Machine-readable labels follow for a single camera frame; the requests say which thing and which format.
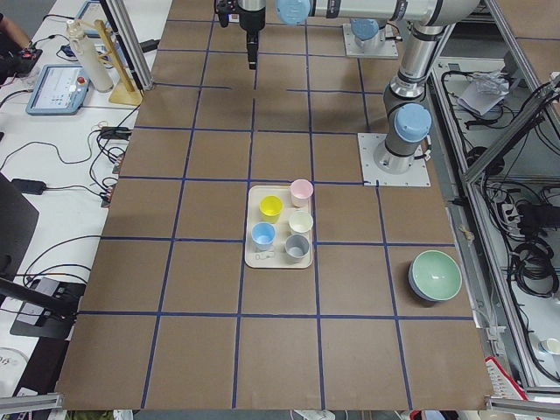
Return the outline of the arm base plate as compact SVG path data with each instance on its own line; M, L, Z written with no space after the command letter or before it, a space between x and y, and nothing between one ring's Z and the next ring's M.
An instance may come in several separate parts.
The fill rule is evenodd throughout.
M429 160L419 144L409 157L397 157L386 148L386 134L357 135L360 165L365 186L430 187Z
M394 33L390 27L385 26L368 40L359 39L350 24L343 24L342 29L347 57L396 60L399 56Z

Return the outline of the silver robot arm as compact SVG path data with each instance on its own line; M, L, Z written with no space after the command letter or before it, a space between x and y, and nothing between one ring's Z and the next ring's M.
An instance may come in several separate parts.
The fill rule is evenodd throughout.
M300 25L309 17L365 18L412 23L401 65L385 89L389 131L374 151L382 171L405 173L418 145L428 136L431 115L419 103L445 31L474 11L477 1L276 1L278 17Z
M353 34L354 43L362 53L370 53L384 46L385 27L380 27L375 19L352 18L350 30Z

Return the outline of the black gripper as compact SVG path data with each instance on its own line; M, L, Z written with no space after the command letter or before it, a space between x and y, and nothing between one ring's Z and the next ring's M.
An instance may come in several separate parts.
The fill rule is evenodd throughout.
M266 24L265 0L239 0L240 26L247 33L248 68L257 69L260 31Z

